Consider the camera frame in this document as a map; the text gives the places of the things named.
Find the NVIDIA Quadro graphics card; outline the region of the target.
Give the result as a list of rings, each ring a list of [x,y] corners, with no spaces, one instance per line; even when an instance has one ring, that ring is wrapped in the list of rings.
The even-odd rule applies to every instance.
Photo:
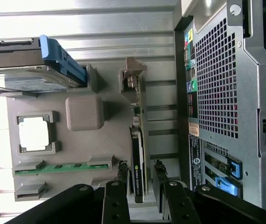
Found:
[[[148,155],[148,119],[146,106],[145,75],[147,66],[134,57],[126,58],[123,78],[128,87],[135,91],[136,100],[131,104],[133,112],[131,136],[131,174],[136,203],[143,203],[148,194],[148,181],[151,176]]]

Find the black printed label sticker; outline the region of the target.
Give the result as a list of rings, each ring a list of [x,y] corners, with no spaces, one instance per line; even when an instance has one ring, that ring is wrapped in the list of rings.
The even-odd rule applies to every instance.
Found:
[[[200,139],[189,135],[190,185],[192,190],[202,182],[202,159]]]

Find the blue expansion slot clip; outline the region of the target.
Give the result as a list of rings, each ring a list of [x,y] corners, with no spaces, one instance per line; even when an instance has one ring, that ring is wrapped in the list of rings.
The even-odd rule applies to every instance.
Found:
[[[227,159],[227,165],[229,167],[229,174],[231,177],[235,178],[236,180],[243,179],[243,163],[241,160],[232,157],[232,156],[225,156]]]
[[[230,177],[216,177],[216,187],[238,198],[243,198],[243,186]]]

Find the green RAM stick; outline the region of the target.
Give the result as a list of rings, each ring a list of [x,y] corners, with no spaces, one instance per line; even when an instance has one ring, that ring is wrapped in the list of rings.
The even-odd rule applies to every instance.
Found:
[[[77,171],[93,171],[108,169],[108,164],[88,165],[87,163],[65,163],[65,164],[48,164],[42,165],[36,169],[16,170],[15,175],[39,175],[47,173],[63,173],[63,172],[77,172]]]

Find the grey printed parts rack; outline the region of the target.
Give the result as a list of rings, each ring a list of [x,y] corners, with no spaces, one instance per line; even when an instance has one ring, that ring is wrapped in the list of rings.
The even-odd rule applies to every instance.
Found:
[[[145,84],[162,75],[157,62],[147,62]],[[117,163],[131,167],[131,136],[136,96],[133,89],[120,91],[124,63],[88,66],[93,87],[63,92],[39,93],[35,97],[8,98],[7,112],[13,165],[14,213],[22,213],[63,190],[78,184],[98,186],[115,178]],[[149,104],[146,87],[146,106]],[[26,151],[20,145],[19,123],[42,117],[49,123],[50,144],[43,151]],[[15,175],[16,170],[42,165],[87,163],[108,164],[108,169]]]

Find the small orange sticker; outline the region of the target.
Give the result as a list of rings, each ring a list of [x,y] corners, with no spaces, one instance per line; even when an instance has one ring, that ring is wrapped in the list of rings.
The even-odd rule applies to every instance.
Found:
[[[193,135],[193,136],[196,136],[196,137],[199,137],[200,136],[200,132],[199,132],[200,127],[199,127],[199,124],[189,122],[188,123],[188,130],[189,130],[189,134],[190,135]]]

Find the silver CPU chip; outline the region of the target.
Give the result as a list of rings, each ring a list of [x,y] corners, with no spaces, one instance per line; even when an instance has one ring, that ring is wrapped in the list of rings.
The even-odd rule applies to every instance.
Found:
[[[42,117],[24,118],[19,123],[20,145],[26,151],[43,151],[50,144],[49,125]]]

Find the rear port panel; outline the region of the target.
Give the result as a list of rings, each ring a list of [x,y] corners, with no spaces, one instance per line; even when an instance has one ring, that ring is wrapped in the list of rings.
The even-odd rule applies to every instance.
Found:
[[[184,61],[186,68],[186,85],[187,85],[187,105],[188,116],[198,118],[198,101],[197,101],[197,74],[195,47],[193,45],[193,29],[185,33],[184,43]]]

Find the grey open PC case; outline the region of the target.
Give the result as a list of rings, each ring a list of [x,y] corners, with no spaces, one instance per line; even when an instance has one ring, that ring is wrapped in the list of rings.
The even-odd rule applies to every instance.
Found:
[[[239,16],[229,12],[242,8]],[[188,116],[185,33],[193,29],[198,118]],[[266,0],[178,0],[173,12],[180,180],[191,190],[188,123],[200,127],[202,184],[216,177],[243,186],[244,200],[266,210]],[[243,163],[229,174],[225,156]]]

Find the hard disk with blue carrier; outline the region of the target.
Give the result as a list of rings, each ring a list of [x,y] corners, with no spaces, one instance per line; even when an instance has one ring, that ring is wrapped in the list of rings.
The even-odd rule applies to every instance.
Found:
[[[86,87],[87,71],[46,35],[0,41],[0,89],[54,92]]]

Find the round case thumb screw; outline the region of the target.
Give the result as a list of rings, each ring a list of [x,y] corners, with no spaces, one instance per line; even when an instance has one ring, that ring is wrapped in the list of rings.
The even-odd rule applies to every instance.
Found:
[[[229,12],[233,16],[239,16],[242,12],[242,8],[238,4],[232,4],[229,8]]]

